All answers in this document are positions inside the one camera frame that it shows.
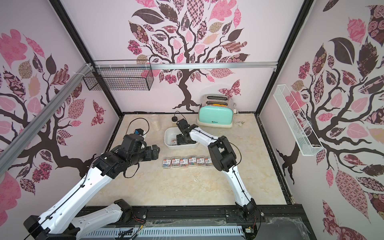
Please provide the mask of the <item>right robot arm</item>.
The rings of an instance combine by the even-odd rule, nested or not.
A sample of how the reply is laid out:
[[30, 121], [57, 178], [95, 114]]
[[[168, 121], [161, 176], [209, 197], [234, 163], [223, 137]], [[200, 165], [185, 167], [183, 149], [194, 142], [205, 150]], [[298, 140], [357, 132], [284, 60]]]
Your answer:
[[214, 167], [226, 175], [232, 188], [238, 207], [238, 215], [245, 221], [251, 219], [257, 210], [257, 205], [241, 179], [237, 156], [228, 138], [213, 136], [195, 124], [187, 124], [186, 126], [178, 124], [178, 128], [181, 131], [177, 135], [178, 143], [184, 145], [199, 143], [208, 148]]

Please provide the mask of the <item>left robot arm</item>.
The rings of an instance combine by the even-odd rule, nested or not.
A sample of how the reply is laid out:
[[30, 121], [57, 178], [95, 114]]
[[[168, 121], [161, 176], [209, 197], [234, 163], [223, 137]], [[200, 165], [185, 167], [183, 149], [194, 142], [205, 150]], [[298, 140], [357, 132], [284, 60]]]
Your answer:
[[159, 158], [161, 149], [148, 146], [145, 135], [142, 129], [125, 135], [122, 143], [98, 157], [86, 175], [55, 205], [40, 216], [28, 217], [24, 226], [29, 236], [35, 240], [79, 240], [108, 224], [130, 221], [132, 207], [122, 199], [82, 217], [77, 215], [103, 187], [119, 174], [125, 175], [129, 167]]

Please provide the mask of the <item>paper clip box side-left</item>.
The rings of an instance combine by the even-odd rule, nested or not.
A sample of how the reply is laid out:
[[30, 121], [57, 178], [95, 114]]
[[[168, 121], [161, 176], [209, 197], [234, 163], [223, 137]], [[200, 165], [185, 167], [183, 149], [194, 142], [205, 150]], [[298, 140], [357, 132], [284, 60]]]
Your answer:
[[180, 167], [181, 168], [188, 168], [189, 167], [189, 158], [183, 157], [180, 159]]

